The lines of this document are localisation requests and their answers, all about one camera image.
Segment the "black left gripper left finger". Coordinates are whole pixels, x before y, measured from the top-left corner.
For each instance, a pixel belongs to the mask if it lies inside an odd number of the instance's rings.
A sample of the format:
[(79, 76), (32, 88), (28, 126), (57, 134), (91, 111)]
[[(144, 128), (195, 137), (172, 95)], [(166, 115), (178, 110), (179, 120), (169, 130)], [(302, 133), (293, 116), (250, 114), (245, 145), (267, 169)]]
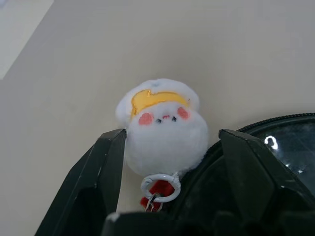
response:
[(126, 131), (103, 133), (70, 169), (35, 236), (101, 236), (116, 211)]

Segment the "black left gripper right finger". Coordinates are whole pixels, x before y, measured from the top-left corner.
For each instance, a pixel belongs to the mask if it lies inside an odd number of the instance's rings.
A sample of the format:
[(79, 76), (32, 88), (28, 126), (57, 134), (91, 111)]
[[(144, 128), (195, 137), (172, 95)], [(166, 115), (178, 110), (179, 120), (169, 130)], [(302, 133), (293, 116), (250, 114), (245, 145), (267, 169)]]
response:
[(219, 138), (241, 214), (315, 210), (312, 193), (259, 138), (228, 129)]

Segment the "black paddle case clear window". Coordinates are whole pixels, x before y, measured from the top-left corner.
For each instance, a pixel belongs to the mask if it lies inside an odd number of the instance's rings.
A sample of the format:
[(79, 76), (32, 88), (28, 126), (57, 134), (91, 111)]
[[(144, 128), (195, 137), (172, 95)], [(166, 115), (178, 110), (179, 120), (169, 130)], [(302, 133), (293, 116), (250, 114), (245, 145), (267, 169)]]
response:
[[(240, 132), (252, 135), (263, 125), (311, 119), (315, 119), (315, 113), (270, 118), (245, 126)], [(309, 178), (294, 174), (315, 197), (315, 176)], [(231, 189), (221, 142), (210, 147), (200, 165), (184, 176), (180, 195), (166, 203), (161, 210), (178, 218), (208, 217), (220, 210), (240, 213)]]

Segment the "white plush keychain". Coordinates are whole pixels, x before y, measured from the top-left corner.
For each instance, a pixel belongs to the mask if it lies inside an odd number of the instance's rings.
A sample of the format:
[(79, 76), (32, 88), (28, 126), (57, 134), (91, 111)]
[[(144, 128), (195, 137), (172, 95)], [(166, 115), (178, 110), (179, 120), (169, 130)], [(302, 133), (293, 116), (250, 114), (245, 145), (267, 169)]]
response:
[(158, 212), (175, 200), (182, 176), (203, 160), (209, 129), (199, 106), (193, 89), (166, 78), (141, 83), (118, 103), (126, 163), (143, 178), (140, 203), (145, 211)]

